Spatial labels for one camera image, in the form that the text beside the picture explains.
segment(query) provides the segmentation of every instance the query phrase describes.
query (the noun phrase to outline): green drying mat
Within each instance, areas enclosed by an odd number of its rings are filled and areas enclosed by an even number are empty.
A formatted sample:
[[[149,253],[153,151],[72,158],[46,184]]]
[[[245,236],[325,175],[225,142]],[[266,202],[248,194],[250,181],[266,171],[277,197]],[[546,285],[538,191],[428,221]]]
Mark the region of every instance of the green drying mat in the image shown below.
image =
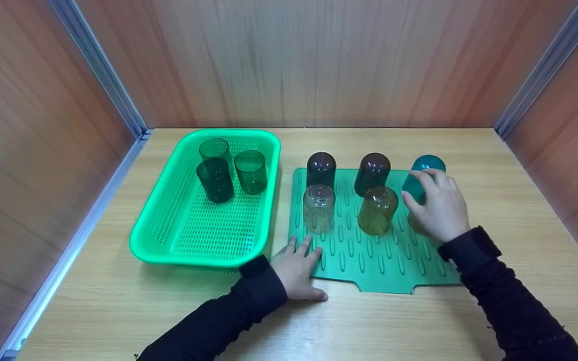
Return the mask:
[[[392,227],[382,236],[369,236],[358,226],[362,197],[354,192],[357,169],[337,169],[334,228],[310,233],[311,249],[323,247],[323,256],[314,277],[353,282],[361,291],[412,293],[415,286],[456,285],[461,283],[451,264],[436,252],[440,241],[415,233],[407,223],[408,210],[401,198],[401,185],[408,171],[393,170],[387,186],[398,196]],[[303,194],[307,169],[294,171],[289,236],[298,242],[307,235],[303,222]]]
[[[267,187],[244,193],[232,174],[234,197],[215,204],[206,197],[195,169],[199,146],[211,138],[229,142],[232,160],[244,150],[264,154]],[[280,140],[263,130],[204,129],[175,147],[130,235],[130,249],[144,262],[238,267],[263,251],[269,235]]]

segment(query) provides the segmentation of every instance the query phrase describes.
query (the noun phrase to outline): aluminum corner strip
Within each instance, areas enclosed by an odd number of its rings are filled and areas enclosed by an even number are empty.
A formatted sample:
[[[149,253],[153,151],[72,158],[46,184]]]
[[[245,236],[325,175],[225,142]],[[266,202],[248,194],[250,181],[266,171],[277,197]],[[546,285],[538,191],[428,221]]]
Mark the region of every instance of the aluminum corner strip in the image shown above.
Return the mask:
[[[494,130],[502,139],[510,135],[577,45],[578,4],[496,121]]]
[[[49,302],[53,298],[53,295],[55,295],[57,288],[62,283],[71,265],[73,265],[74,260],[80,254],[80,251],[82,251],[90,233],[92,233],[95,226],[97,226],[106,207],[110,204],[115,192],[119,189],[122,181],[124,181],[129,169],[131,169],[133,162],[135,162],[140,151],[142,151],[148,137],[148,135],[145,135],[142,139],[135,141],[122,162],[119,163],[115,173],[113,173],[113,176],[108,180],[108,183],[106,183],[106,186],[99,194],[92,208],[90,208],[82,224],[66,246],[66,249],[64,249],[62,256],[60,256],[57,263],[55,263],[53,270],[48,274],[48,277],[46,277],[41,288],[39,288],[39,291],[35,294],[28,308],[26,308],[26,311],[21,318],[19,318],[17,325],[3,343],[0,348],[0,360],[16,357],[19,350],[23,347],[26,338],[28,338],[42,313],[44,313],[44,310],[48,307]]]
[[[146,123],[106,57],[80,7],[75,0],[48,0],[48,2],[64,23],[64,27],[82,52],[115,109],[131,130],[133,137],[141,139],[147,130]]]

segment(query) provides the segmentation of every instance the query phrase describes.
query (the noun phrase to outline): cup rim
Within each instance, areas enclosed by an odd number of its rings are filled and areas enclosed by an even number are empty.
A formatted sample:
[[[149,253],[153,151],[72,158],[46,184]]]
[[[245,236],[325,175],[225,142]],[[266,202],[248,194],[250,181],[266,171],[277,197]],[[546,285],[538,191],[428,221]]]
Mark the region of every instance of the cup rim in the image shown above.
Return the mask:
[[[246,155],[246,153],[259,156],[262,159],[262,162],[260,162],[260,166],[257,167],[256,169],[253,169],[253,170],[244,170],[244,169],[241,169],[240,167],[238,167],[238,159],[240,158],[240,160],[241,160],[241,156]],[[233,160],[233,164],[236,167],[236,171],[239,171],[241,173],[254,173],[256,171],[259,171],[260,169],[264,168],[265,163],[266,163],[266,157],[264,157],[264,154],[261,153],[261,151],[252,150],[252,149],[241,151],[240,153],[238,153],[238,155],[236,155],[236,158]]]

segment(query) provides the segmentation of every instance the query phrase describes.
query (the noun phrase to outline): drying mat tab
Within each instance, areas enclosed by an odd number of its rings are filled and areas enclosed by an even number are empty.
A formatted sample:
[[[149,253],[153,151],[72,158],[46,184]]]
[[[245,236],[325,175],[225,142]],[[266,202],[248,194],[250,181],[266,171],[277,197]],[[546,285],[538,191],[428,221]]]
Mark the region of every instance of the drying mat tab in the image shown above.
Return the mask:
[[[357,169],[336,171],[334,228],[310,233],[311,249],[323,247],[314,277],[353,282],[365,292],[412,293],[415,286],[460,284],[454,267],[436,252],[440,242],[415,233],[407,223],[408,210],[400,192],[408,171],[389,174],[387,186],[396,192],[398,208],[390,231],[382,236],[369,236],[358,226],[363,199],[354,192],[357,173]],[[289,236],[297,236],[298,242],[308,233],[303,223],[306,180],[306,168],[294,171]]]

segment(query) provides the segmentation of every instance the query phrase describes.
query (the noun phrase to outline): finger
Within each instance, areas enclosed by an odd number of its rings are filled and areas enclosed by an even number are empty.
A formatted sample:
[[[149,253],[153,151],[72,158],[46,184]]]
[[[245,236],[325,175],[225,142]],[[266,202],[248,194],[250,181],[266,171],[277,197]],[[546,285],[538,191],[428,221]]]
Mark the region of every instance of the finger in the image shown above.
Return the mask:
[[[299,253],[301,256],[305,256],[311,244],[312,244],[312,236],[307,235],[307,237],[305,237],[303,242],[300,244],[300,247],[298,247],[298,251],[296,252]]]
[[[318,263],[318,260],[321,258],[322,255],[323,255],[323,247],[316,247],[316,249],[314,249],[313,252],[307,255],[310,273],[314,269],[316,263]]]
[[[451,176],[448,176],[448,183],[450,184],[450,188],[452,188],[453,190],[455,191],[459,190],[459,186],[456,184],[456,180],[454,180],[454,178],[452,178]]]
[[[422,171],[424,173],[433,176],[434,182],[436,182],[436,185],[439,188],[444,190],[450,188],[450,183],[448,182],[448,175],[444,171],[434,168],[423,169]]]
[[[401,197],[403,197],[403,202],[409,208],[410,212],[413,213],[416,217],[419,217],[420,214],[424,211],[425,207],[421,206],[416,202],[416,200],[411,196],[408,191],[402,191]]]
[[[429,174],[419,170],[412,170],[410,171],[410,174],[414,178],[418,179],[420,185],[422,185],[422,189],[424,189],[425,192],[431,192],[432,190],[438,188],[436,183],[434,183],[434,179],[432,179]]]
[[[327,292],[315,287],[312,287],[312,289],[309,290],[307,297],[314,301],[327,301],[329,299]]]
[[[285,252],[289,254],[296,253],[296,236],[292,236],[291,239],[289,239],[289,244],[287,244]]]

